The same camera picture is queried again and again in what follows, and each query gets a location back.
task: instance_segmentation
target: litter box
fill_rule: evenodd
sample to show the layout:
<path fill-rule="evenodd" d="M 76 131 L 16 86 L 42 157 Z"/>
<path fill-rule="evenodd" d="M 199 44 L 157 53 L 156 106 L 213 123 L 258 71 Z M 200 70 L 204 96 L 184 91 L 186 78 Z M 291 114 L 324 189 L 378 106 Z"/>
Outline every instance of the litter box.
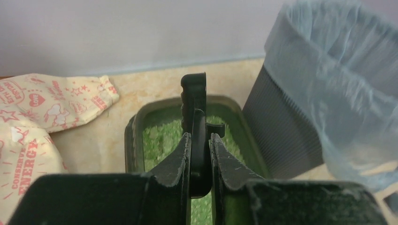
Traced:
<path fill-rule="evenodd" d="M 145 171 L 143 131 L 146 128 L 161 126 L 181 120 L 181 98 L 170 98 L 143 106 L 131 118 L 125 129 L 126 172 Z M 261 156 L 250 128 L 239 105 L 229 97 L 207 96 L 207 116 L 221 118 L 230 128 L 232 138 L 240 149 L 245 164 L 263 178 L 270 178 L 266 164 Z"/>

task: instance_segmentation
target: light blue plastic bag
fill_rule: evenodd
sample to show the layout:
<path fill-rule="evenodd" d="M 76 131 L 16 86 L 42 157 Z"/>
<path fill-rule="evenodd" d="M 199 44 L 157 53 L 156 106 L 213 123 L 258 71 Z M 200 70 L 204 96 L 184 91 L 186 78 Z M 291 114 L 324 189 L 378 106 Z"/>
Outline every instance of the light blue plastic bag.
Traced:
<path fill-rule="evenodd" d="M 373 191 L 398 181 L 397 29 L 356 1 L 302 1 L 282 8 L 265 50 L 264 67 L 315 126 L 337 179 Z"/>

